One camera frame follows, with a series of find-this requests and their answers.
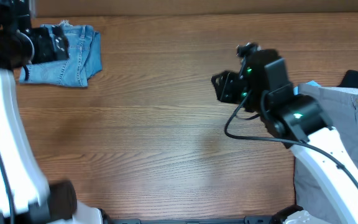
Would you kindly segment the light blue cloth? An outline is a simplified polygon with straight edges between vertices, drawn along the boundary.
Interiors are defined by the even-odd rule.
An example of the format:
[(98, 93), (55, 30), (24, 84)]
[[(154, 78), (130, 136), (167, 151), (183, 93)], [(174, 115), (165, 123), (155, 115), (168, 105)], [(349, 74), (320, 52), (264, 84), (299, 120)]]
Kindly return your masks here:
[[(302, 85), (299, 84), (298, 86), (294, 87), (293, 91), (294, 91), (294, 94), (295, 95), (298, 95), (299, 94), (299, 87)], [(312, 81), (309, 81), (309, 82), (306, 82), (305, 85), (310, 85), (310, 86), (317, 86), (317, 87), (321, 87), (321, 85), (319, 83), (317, 83), (316, 81), (312, 80)]]

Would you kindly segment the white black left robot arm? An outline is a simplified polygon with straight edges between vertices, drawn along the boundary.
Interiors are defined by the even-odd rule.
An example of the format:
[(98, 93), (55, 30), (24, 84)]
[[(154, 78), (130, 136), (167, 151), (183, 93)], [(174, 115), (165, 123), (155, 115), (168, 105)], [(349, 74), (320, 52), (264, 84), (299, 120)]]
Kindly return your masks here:
[(32, 11), (32, 1), (0, 0), (0, 223), (109, 223), (77, 199), (69, 180), (49, 184), (32, 153), (14, 69), (69, 57), (62, 28), (32, 27)]

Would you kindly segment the light blue denim jeans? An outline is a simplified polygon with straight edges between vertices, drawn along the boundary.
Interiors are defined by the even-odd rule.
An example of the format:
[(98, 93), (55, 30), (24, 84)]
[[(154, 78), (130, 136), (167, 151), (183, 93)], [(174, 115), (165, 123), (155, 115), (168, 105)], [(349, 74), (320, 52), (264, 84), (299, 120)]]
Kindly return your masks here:
[(68, 39), (69, 59), (28, 65), (21, 70), (21, 84), (50, 84), (86, 88), (88, 80), (103, 69), (101, 34), (89, 25), (71, 25), (67, 20), (58, 26)]

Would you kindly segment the grey trousers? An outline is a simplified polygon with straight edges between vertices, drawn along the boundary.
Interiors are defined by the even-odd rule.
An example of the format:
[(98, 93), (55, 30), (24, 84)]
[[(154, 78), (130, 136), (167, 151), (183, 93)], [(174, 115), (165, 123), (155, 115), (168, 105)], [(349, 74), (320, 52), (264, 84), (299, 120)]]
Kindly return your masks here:
[[(302, 84), (299, 93), (317, 99), (332, 119), (344, 147), (358, 168), (358, 89), (340, 87), (317, 87)], [(296, 204), (312, 216), (329, 223), (340, 219), (307, 168), (295, 161), (294, 176)]]

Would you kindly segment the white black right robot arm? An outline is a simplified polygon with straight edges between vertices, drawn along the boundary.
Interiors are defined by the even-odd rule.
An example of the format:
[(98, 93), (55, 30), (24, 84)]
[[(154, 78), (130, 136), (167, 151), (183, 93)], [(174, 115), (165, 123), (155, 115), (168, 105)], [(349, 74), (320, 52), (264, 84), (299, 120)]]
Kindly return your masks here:
[(238, 72), (212, 76), (218, 101), (255, 112), (270, 137), (226, 136), (248, 141), (280, 142), (302, 162), (343, 223), (358, 223), (358, 168), (345, 150), (332, 119), (311, 96), (295, 94), (285, 60), (275, 49), (249, 42), (237, 46)]

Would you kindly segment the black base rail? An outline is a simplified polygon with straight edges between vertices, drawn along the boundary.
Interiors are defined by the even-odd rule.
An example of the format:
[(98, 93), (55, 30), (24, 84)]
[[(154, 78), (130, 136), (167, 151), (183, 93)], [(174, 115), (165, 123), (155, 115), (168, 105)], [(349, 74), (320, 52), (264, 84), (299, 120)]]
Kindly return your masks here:
[(182, 220), (140, 220), (112, 219), (111, 224), (270, 224), (269, 215), (253, 215), (244, 218), (182, 219)]

